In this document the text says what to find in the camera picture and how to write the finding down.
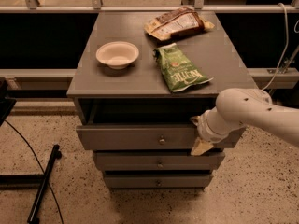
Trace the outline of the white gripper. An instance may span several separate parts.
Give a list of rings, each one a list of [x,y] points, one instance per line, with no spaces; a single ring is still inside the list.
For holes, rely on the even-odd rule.
[[[214,147],[212,143],[219,143],[231,131],[229,122],[220,115],[217,109],[207,110],[201,116],[190,117],[190,121],[197,126],[200,136],[195,139],[191,150],[192,156],[200,156],[208,152]]]

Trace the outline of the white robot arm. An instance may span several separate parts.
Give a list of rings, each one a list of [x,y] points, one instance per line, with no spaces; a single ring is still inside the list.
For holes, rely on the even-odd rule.
[[[260,128],[299,146],[299,110],[274,105],[270,95],[259,89],[221,91],[215,107],[200,116],[191,117],[198,137],[191,154],[200,156],[224,140],[232,131],[246,125]]]

